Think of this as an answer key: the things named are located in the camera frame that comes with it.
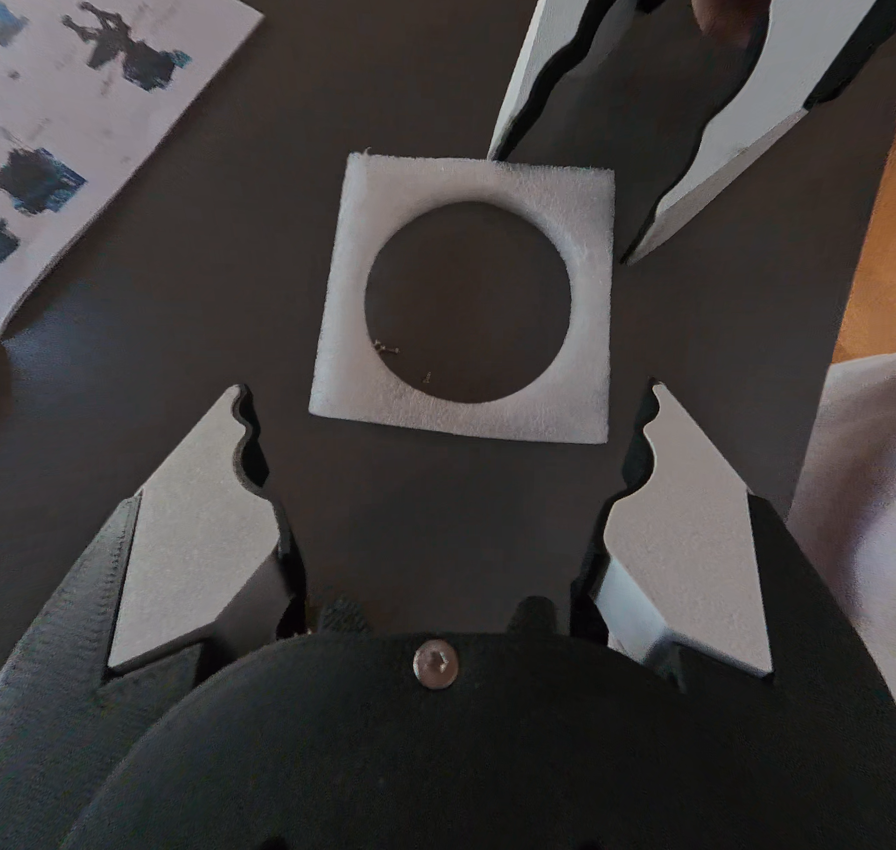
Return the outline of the white foam square with hole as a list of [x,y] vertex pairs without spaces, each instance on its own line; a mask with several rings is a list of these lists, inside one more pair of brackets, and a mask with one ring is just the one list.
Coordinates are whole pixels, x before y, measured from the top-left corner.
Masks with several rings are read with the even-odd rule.
[[[604,168],[350,153],[309,413],[477,439],[606,443],[615,178]],[[564,342],[545,371],[513,394],[474,404],[400,379],[375,351],[364,311],[370,272],[392,236],[434,209],[465,202],[539,229],[565,263],[571,295]]]

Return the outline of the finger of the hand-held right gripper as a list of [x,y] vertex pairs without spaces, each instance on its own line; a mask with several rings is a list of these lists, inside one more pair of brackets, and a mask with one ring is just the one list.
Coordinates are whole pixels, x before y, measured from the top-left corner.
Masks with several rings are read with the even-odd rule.
[[664,244],[810,110],[842,94],[894,28],[895,0],[768,0],[740,83],[621,261]]
[[564,77],[588,77],[598,70],[643,3],[538,0],[497,117],[489,160],[508,160]]

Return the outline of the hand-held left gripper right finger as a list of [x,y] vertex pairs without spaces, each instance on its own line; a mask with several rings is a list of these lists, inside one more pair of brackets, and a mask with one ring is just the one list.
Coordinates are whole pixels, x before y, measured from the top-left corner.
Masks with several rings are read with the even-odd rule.
[[660,381],[645,391],[623,481],[599,512],[573,583],[570,631],[595,616],[639,664],[680,647],[768,676],[748,487]]

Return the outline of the person's right hand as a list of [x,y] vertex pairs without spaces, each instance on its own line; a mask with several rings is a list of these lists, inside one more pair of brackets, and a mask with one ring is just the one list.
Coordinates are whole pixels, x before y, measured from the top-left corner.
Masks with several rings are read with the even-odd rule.
[[722,44],[745,50],[768,0],[691,0],[701,33]]

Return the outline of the printed instruction booklet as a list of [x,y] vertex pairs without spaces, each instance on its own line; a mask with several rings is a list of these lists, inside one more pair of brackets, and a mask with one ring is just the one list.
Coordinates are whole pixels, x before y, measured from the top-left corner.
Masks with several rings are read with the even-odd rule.
[[1,324],[258,28],[240,0],[2,0]]

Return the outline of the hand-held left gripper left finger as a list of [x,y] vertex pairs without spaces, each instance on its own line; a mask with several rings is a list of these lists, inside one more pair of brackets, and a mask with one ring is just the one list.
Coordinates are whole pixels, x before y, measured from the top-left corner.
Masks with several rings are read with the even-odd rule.
[[227,663],[304,620],[306,570],[270,497],[252,393],[227,388],[144,482],[111,635],[123,675],[196,644]]

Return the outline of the dark grey desk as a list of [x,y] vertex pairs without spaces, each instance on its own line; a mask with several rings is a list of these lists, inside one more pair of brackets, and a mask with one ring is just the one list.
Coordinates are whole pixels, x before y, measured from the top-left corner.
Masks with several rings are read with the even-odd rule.
[[487,151],[536,0],[244,0],[263,26],[2,346],[2,661],[119,501],[235,383],[315,600],[385,632],[566,620],[649,377],[790,508],[894,130],[894,39],[667,244],[616,269],[596,446],[317,418],[351,151]]

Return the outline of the person's white shirt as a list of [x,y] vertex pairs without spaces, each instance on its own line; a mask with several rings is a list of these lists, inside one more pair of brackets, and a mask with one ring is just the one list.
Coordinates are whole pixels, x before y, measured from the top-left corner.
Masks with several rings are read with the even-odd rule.
[[895,692],[895,355],[833,364],[788,528]]

